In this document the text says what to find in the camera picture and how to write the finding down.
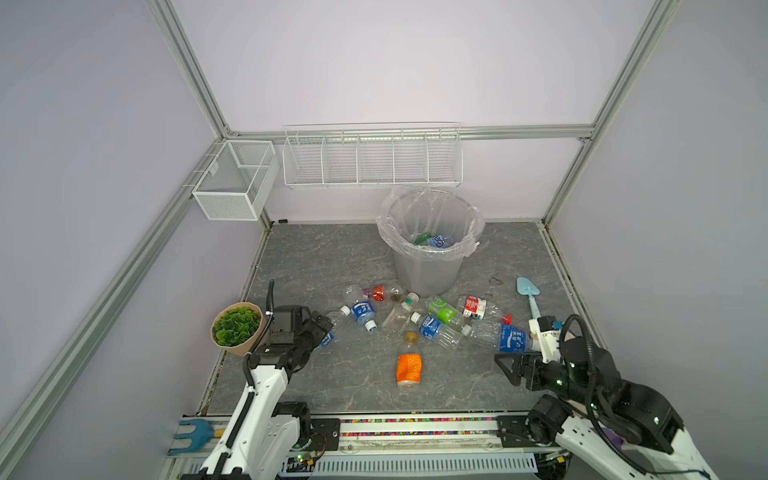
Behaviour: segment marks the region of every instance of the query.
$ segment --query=plastic trash bag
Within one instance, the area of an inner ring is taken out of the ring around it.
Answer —
[[[459,195],[431,187],[395,187],[376,218],[379,235],[397,253],[414,260],[457,260],[469,257],[485,228],[480,210]],[[417,246],[424,232],[453,237],[449,248]]]

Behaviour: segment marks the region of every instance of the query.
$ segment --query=potted plant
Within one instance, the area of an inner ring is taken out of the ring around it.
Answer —
[[[265,325],[258,306],[250,302],[239,302],[219,313],[210,328],[210,338],[226,351],[245,356]]]

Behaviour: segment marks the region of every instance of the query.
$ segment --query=green leaves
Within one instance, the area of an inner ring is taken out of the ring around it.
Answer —
[[[236,346],[256,334],[261,314],[242,306],[227,310],[214,325],[216,342],[221,346]]]

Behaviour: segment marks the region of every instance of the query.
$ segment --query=white wire shelf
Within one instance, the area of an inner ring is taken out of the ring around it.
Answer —
[[[286,133],[283,172],[290,188],[456,186],[463,178],[459,130]]]
[[[271,141],[227,140],[192,194],[209,220],[259,220],[279,170]]]

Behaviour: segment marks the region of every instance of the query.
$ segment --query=plant pot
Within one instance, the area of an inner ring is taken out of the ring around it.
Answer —
[[[216,322],[219,321],[219,319],[224,316],[224,314],[228,310],[232,310],[235,308],[240,308],[243,306],[247,306],[248,308],[252,309],[254,312],[258,312],[261,316],[261,321],[259,322],[259,328],[256,329],[256,333],[254,333],[248,340],[245,342],[242,342],[240,345],[235,346],[221,346],[217,343],[216,338],[214,338],[214,325],[216,325]],[[266,325],[266,320],[264,319],[263,313],[261,313],[261,308],[259,308],[256,305],[253,305],[251,302],[238,302],[233,305],[229,305],[227,308],[221,311],[216,316],[216,319],[213,323],[210,325],[210,339],[213,340],[214,343],[216,343],[216,346],[218,346],[221,349],[225,349],[229,353],[234,353],[237,356],[245,356],[245,354],[250,350],[250,347],[253,345],[254,342],[256,342],[256,339],[259,338],[259,335],[264,331],[264,326]],[[269,340],[270,334],[267,333],[264,338],[261,340],[261,343],[264,344]]]

